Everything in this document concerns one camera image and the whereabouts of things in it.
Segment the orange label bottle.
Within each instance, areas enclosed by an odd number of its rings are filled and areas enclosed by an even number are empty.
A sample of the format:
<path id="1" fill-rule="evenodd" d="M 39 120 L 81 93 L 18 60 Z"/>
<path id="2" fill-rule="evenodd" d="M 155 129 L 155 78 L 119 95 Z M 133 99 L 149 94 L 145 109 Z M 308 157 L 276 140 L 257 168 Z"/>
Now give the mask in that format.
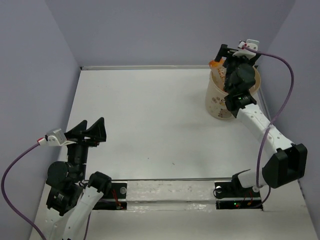
<path id="1" fill-rule="evenodd" d="M 222 91 L 224 90 L 226 78 L 226 68 L 223 66 L 224 62 L 225 60 L 222 58 L 220 61 L 211 60 L 208 64 L 211 70 L 213 82 Z"/>

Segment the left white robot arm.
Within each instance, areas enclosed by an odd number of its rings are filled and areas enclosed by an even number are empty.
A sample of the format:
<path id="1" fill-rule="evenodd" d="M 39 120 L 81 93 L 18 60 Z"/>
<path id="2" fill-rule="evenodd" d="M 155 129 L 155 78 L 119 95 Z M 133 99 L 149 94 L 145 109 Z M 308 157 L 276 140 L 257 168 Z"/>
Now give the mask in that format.
<path id="1" fill-rule="evenodd" d="M 90 127 L 87 123 L 83 120 L 67 132 L 54 129 L 45 135 L 48 146 L 67 148 L 67 160 L 55 161 L 47 170 L 45 183 L 50 191 L 43 234 L 48 240 L 73 240 L 96 203 L 110 194 L 112 179 L 98 171 L 87 185 L 81 185 L 89 148 L 107 140 L 103 117 Z"/>

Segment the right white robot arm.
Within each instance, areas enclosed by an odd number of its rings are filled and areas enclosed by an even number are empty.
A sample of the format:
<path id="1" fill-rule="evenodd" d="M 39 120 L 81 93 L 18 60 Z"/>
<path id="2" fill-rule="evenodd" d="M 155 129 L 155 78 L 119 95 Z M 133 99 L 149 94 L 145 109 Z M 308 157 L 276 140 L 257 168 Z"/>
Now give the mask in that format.
<path id="1" fill-rule="evenodd" d="M 255 170 L 244 170 L 232 177 L 230 190 L 242 196 L 249 188 L 279 188 L 305 175 L 308 150 L 285 137 L 269 120 L 250 93 L 256 83 L 254 64 L 262 55 L 258 41 L 241 41 L 236 49 L 222 44 L 214 59 L 223 60 L 226 69 L 223 90 L 226 108 L 260 142 Z"/>

